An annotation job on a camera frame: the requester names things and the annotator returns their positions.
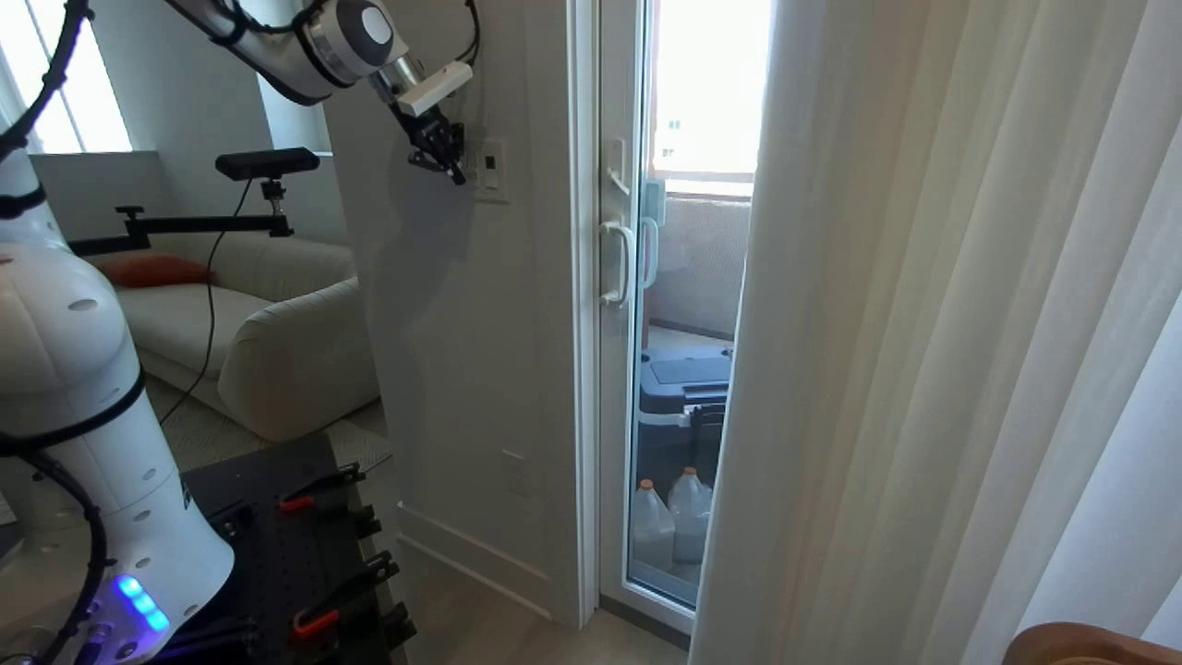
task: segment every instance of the blue light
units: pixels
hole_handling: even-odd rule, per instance
[[[123,580],[119,580],[119,590],[123,590],[125,598],[143,595],[143,587],[142,587],[132,575],[123,575]]]
[[[150,595],[132,598],[132,606],[142,618],[155,614],[155,601]]]
[[[163,614],[155,608],[155,614],[150,614],[150,628],[151,628],[151,633],[167,633],[167,628],[172,628],[172,618],[163,618]]]

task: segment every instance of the black stand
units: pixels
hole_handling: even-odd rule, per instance
[[[254,182],[262,177],[262,198],[269,204],[269,215],[235,215],[235,218],[142,218],[143,207],[114,207],[123,215],[125,235],[92,235],[73,239],[73,256],[110,256],[110,252],[137,252],[151,247],[150,235],[155,234],[269,234],[269,235],[291,235],[289,215],[280,215],[285,204],[285,172],[315,171],[318,154],[307,149],[289,151],[242,151],[242,154],[219,154],[214,161],[228,182]]]

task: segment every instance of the white wall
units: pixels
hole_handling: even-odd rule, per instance
[[[119,204],[143,204],[150,215],[228,215],[242,186],[214,157],[269,149],[254,72],[167,3],[106,0],[97,8],[97,35],[132,143],[161,151],[161,172],[123,172]],[[45,186],[72,235],[106,229],[110,193],[97,187],[110,186],[110,157],[73,157],[66,182],[45,172]],[[297,234],[345,244],[332,161],[285,186]]]
[[[510,204],[409,171],[388,111],[328,102],[352,244],[398,469],[406,538],[530,606],[572,606],[572,252],[567,3],[483,8],[483,60],[464,114],[508,138]],[[424,63],[468,35],[464,3],[398,0]]]
[[[58,229],[79,235],[123,235],[123,215],[114,207],[173,212],[163,161],[151,151],[142,154],[34,154],[36,177],[58,218]]]

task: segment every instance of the electrical outlet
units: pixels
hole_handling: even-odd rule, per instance
[[[510,140],[483,138],[477,151],[477,198],[510,204]]]

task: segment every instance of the door handle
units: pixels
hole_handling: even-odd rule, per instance
[[[658,268],[661,268],[661,218],[640,218],[640,247],[645,247],[640,293],[646,293],[658,283]]]
[[[620,267],[619,289],[598,293],[598,303],[624,308],[633,298],[633,282],[635,282],[635,261],[633,261],[635,234],[620,218],[603,221],[598,234],[603,234],[598,267],[606,267],[606,247],[619,247],[619,267]]]

